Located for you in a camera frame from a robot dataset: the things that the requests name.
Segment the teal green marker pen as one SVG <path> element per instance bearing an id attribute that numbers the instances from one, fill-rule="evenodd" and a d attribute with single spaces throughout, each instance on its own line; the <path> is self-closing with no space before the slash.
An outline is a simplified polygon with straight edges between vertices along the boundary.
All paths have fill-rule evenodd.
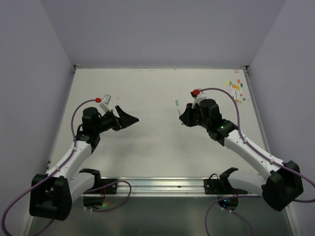
<path id="1" fill-rule="evenodd" d="M 177 108 L 178 114 L 179 114 L 179 116 L 181 116 L 182 111 L 181 111 L 181 107 L 180 107 L 178 99 L 175 100 L 175 104 L 176 104 L 176 108 Z"/>

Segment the light green cap marker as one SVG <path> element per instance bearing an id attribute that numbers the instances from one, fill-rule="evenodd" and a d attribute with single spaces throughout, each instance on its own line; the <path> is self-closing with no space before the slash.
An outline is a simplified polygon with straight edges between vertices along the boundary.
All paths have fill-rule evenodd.
<path id="1" fill-rule="evenodd" d="M 232 97 L 234 98 L 236 102 L 238 102 L 237 92 L 236 92 L 234 84 L 231 81 L 229 82 L 229 87 L 230 87 Z"/>

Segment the pink cap marker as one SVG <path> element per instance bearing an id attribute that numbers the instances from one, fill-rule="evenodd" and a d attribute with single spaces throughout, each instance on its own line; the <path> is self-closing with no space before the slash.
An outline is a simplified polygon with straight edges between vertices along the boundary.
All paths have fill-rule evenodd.
<path id="1" fill-rule="evenodd" d="M 235 86 L 236 86 L 235 84 L 232 84 L 235 100 L 236 100 L 237 103 L 239 103 L 239 101 L 238 101 L 238 94 L 237 94 Z"/>

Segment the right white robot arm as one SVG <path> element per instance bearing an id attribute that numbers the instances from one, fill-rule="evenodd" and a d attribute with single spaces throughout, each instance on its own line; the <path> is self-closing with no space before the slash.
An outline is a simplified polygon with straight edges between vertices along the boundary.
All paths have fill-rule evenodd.
<path id="1" fill-rule="evenodd" d="M 240 180 L 236 175 L 222 178 L 219 181 L 221 191 L 230 193 L 234 189 L 242 189 L 252 192 L 276 211 L 282 211 L 303 193 L 299 166 L 293 161 L 284 162 L 258 145 L 251 144 L 237 125 L 222 118 L 215 100 L 188 103 L 179 119 L 187 127 L 205 128 L 212 140 L 238 154 L 258 172 L 253 182 Z"/>

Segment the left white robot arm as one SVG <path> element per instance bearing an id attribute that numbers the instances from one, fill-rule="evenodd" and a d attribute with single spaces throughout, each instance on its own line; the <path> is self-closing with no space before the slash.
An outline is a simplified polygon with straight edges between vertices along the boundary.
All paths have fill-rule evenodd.
<path id="1" fill-rule="evenodd" d="M 64 157 L 45 174 L 36 174 L 31 181 L 29 213 L 31 216 L 64 221 L 73 203 L 85 192 L 101 190 L 100 172 L 80 169 L 100 142 L 101 133 L 112 129 L 119 131 L 139 119 L 115 107 L 117 115 L 108 110 L 104 115 L 95 107 L 83 110 L 82 123 L 74 136 L 73 144 Z"/>

